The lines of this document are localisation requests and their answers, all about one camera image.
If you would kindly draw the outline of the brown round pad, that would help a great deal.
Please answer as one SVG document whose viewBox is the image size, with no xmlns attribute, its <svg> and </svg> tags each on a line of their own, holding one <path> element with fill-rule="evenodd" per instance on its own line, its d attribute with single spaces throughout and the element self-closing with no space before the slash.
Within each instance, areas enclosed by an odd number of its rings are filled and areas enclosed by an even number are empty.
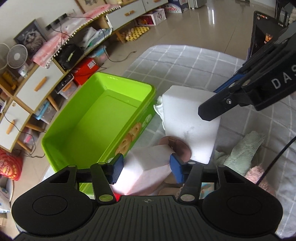
<svg viewBox="0 0 296 241">
<path fill-rule="evenodd" d="M 191 149 L 179 138 L 165 136 L 160 139 L 158 145 L 168 145 L 184 163 L 191 159 Z"/>
</svg>

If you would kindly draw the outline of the mint green fluffy towel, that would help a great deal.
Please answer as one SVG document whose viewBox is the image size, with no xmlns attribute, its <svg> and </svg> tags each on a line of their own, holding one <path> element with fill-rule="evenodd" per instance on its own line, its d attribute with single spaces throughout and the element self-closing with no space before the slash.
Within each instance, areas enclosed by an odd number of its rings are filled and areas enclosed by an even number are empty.
<svg viewBox="0 0 296 241">
<path fill-rule="evenodd" d="M 245 176 L 250 170 L 251 162 L 264 139 L 264 134 L 252 131 L 239 141 L 229 155 L 215 151 L 213 164 L 227 166 Z"/>
</svg>

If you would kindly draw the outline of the pink plush toy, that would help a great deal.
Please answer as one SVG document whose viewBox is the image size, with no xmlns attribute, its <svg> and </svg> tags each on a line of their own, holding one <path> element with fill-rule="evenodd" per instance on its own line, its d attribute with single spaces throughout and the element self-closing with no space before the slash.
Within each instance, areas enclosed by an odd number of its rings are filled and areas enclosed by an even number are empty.
<svg viewBox="0 0 296 241">
<path fill-rule="evenodd" d="M 248 170 L 248 172 L 245 175 L 245 178 L 253 182 L 254 184 L 256 184 L 256 182 L 260 179 L 263 173 L 264 173 L 264 169 L 262 168 L 261 165 L 254 166 Z M 259 184 L 259 187 L 267 191 L 271 195 L 276 196 L 275 190 L 269 185 L 266 178 L 263 178 L 263 180 Z"/>
</svg>

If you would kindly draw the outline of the large white foam block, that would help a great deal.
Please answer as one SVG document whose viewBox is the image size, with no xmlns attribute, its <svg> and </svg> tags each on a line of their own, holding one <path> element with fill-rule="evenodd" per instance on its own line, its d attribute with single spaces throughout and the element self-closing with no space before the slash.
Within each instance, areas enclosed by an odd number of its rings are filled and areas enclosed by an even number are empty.
<svg viewBox="0 0 296 241">
<path fill-rule="evenodd" d="M 181 139 L 191 149 L 191 160 L 208 164 L 212 156 L 221 118 L 202 120 L 199 106 L 213 92 L 173 85 L 163 95 L 165 132 Z"/>
</svg>

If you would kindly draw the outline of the white cloth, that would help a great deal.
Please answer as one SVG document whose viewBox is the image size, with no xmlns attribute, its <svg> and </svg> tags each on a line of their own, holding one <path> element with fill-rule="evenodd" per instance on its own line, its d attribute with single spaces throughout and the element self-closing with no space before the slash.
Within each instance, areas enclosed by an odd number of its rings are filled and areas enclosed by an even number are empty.
<svg viewBox="0 0 296 241">
<path fill-rule="evenodd" d="M 154 111 L 161 118 L 162 126 L 163 126 L 163 129 L 165 130 L 165 118 L 164 118 L 164 108 L 163 108 L 163 97 L 162 96 L 159 96 L 157 98 L 157 102 L 156 102 L 156 104 L 154 104 Z"/>
</svg>

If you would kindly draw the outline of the green plastic storage bin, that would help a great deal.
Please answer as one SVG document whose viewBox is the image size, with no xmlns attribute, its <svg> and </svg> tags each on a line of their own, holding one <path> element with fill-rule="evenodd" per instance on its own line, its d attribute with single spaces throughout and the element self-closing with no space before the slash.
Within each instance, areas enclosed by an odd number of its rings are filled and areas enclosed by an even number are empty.
<svg viewBox="0 0 296 241">
<path fill-rule="evenodd" d="M 68 101 L 42 138 L 55 172 L 69 165 L 88 169 L 126 155 L 155 115 L 156 88 L 97 72 Z"/>
</svg>

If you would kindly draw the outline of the red round bag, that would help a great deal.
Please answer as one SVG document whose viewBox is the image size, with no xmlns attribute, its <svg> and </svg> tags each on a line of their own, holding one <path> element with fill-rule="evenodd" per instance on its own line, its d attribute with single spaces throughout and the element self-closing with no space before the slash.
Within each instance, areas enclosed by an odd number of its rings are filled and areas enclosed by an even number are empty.
<svg viewBox="0 0 296 241">
<path fill-rule="evenodd" d="M 5 150 L 0 150 L 0 173 L 14 181 L 20 179 L 23 167 L 23 159 L 19 156 L 14 156 Z"/>
</svg>

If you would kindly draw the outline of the grey checked blanket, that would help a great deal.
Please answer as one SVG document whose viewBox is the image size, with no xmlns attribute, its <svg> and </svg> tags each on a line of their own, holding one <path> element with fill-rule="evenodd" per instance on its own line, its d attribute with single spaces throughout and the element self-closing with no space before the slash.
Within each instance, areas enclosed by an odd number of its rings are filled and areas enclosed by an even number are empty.
<svg viewBox="0 0 296 241">
<path fill-rule="evenodd" d="M 192 157 L 214 165 L 224 161 L 248 133 L 264 136 L 252 164 L 266 168 L 284 146 L 267 181 L 283 205 L 277 229 L 281 237 L 295 233 L 295 100 L 285 97 L 262 111 L 236 106 L 222 115 L 212 135 L 195 135 L 191 127 L 166 128 L 154 111 L 158 97 L 179 90 L 205 101 L 243 64 L 241 59 L 185 45 L 155 45 L 140 55 L 123 76 L 92 75 L 51 123 L 42 148 L 55 173 L 68 165 L 89 168 L 107 162 L 117 150 L 130 157 L 155 146 L 166 135 L 200 145 Z"/>
</svg>

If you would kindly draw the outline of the wooden white TV cabinet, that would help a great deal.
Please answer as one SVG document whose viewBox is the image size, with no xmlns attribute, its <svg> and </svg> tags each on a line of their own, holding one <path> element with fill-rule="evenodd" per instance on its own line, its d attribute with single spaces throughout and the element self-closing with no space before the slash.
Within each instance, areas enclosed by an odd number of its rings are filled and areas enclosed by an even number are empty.
<svg viewBox="0 0 296 241">
<path fill-rule="evenodd" d="M 67 44 L 89 27 L 104 28 L 104 36 L 108 38 L 163 4 L 163 1 L 121 1 L 121 8 L 91 22 Z M 38 22 L 49 40 L 56 30 L 62 30 L 66 21 L 88 11 L 82 10 L 78 1 L 2 1 L 1 43 L 7 44 L 10 49 L 17 45 L 14 37 L 33 20 Z M 21 68 L 13 69 L 7 65 L 1 70 L 1 93 L 8 98 L 1 110 L 1 149 L 11 152 L 20 143 L 19 136 L 24 128 L 39 129 L 29 120 L 44 101 L 53 102 L 51 94 L 67 73 L 54 58 L 47 67 L 41 67 L 27 57 Z"/>
</svg>

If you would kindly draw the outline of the black bag on shelf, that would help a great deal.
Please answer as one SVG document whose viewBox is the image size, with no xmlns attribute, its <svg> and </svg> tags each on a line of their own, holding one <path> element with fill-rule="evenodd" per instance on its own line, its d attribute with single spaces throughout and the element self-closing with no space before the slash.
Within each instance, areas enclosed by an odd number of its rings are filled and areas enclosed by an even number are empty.
<svg viewBox="0 0 296 241">
<path fill-rule="evenodd" d="M 79 46 L 75 44 L 67 44 L 62 47 L 54 59 L 63 70 L 67 71 L 75 66 L 76 62 L 83 56 L 83 54 L 84 51 Z"/>
</svg>

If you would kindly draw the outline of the pink fringed cloth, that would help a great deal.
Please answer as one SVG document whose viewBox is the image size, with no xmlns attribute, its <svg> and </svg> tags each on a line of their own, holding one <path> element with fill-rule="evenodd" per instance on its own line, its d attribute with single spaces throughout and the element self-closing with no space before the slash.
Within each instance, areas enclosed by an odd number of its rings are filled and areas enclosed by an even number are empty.
<svg viewBox="0 0 296 241">
<path fill-rule="evenodd" d="M 119 4 L 104 4 L 98 6 L 82 16 L 75 16 L 62 25 L 62 30 L 56 30 L 50 38 L 32 57 L 32 61 L 41 67 L 47 67 L 49 63 L 57 56 L 64 45 L 81 29 L 98 18 L 121 8 Z"/>
</svg>

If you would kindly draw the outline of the yellow egg tray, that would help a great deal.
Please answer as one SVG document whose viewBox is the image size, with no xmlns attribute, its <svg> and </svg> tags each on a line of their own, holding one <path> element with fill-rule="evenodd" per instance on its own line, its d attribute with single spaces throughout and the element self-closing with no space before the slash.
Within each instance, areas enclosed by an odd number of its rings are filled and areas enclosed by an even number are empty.
<svg viewBox="0 0 296 241">
<path fill-rule="evenodd" d="M 127 29 L 121 33 L 121 37 L 126 41 L 135 41 L 140 38 L 143 34 L 150 30 L 149 27 L 140 26 L 140 27 L 133 27 L 131 29 Z"/>
</svg>

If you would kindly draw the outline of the white desk fan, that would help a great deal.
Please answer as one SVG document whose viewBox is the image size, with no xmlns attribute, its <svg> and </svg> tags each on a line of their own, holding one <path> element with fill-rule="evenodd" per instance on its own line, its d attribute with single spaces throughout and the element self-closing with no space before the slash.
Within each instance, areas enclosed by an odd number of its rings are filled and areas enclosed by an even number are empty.
<svg viewBox="0 0 296 241">
<path fill-rule="evenodd" d="M 14 45 L 8 52 L 6 60 L 10 68 L 21 68 L 27 61 L 28 51 L 24 45 Z"/>
</svg>

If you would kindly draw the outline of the framed cat picture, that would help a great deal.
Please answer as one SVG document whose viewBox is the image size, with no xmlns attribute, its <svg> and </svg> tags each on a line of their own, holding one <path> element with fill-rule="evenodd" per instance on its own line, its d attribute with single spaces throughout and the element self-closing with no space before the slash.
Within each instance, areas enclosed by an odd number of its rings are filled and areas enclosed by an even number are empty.
<svg viewBox="0 0 296 241">
<path fill-rule="evenodd" d="M 17 44 L 22 44 L 26 47 L 29 59 L 39 51 L 47 40 L 46 34 L 36 20 L 30 22 L 14 37 L 14 41 Z"/>
</svg>

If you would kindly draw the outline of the smartphone on mount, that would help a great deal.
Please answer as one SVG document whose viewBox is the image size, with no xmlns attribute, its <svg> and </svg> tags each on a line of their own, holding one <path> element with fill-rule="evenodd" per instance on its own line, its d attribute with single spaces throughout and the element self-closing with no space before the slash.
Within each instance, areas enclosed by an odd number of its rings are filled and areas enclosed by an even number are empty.
<svg viewBox="0 0 296 241">
<path fill-rule="evenodd" d="M 251 58 L 261 47 L 286 27 L 281 21 L 260 11 L 255 11 L 253 14 L 251 42 L 246 59 Z"/>
</svg>

